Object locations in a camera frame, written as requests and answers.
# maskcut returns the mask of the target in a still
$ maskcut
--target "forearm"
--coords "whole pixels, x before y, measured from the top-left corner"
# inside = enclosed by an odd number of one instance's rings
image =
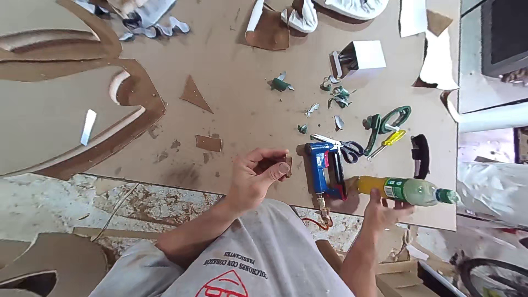
[[[187,268],[239,215],[224,198],[197,218],[162,233],[156,247],[172,262]]]
[[[378,232],[363,225],[343,261],[340,277],[356,297],[376,297]]]

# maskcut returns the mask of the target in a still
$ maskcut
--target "green bottle cap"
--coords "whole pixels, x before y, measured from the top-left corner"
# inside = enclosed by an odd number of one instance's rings
[[[436,200],[449,204],[456,204],[458,201],[460,201],[460,196],[458,193],[448,189],[436,189],[435,197]]]

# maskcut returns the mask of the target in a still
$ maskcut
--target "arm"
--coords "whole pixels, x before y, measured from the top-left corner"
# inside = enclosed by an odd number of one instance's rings
[[[395,202],[387,207],[378,189],[370,192],[361,231],[343,261],[340,277],[356,297],[376,297],[376,246],[385,228],[394,225],[402,217],[411,215],[414,206]]]
[[[194,220],[162,233],[156,247],[172,262],[189,267],[236,218],[262,202],[272,183],[284,180],[289,171],[287,163],[279,162],[265,170],[257,165],[263,159],[280,158],[286,153],[288,150],[258,148],[245,157],[237,157],[227,196]]]

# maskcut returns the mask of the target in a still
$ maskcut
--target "screwdriver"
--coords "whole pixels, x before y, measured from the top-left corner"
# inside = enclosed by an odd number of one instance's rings
[[[402,137],[405,135],[407,131],[405,130],[398,130],[391,134],[391,136],[387,137],[384,142],[381,143],[381,146],[378,147],[370,156],[368,156],[366,159],[370,160],[374,158],[377,154],[379,154],[381,151],[383,151],[384,148],[387,146],[393,145],[396,141],[402,139]]]

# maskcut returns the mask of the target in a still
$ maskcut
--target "scissors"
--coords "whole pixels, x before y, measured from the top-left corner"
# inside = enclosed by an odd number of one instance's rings
[[[356,163],[364,153],[363,147],[355,141],[342,142],[319,134],[312,134],[311,137],[322,142],[338,145],[345,161],[349,164]]]

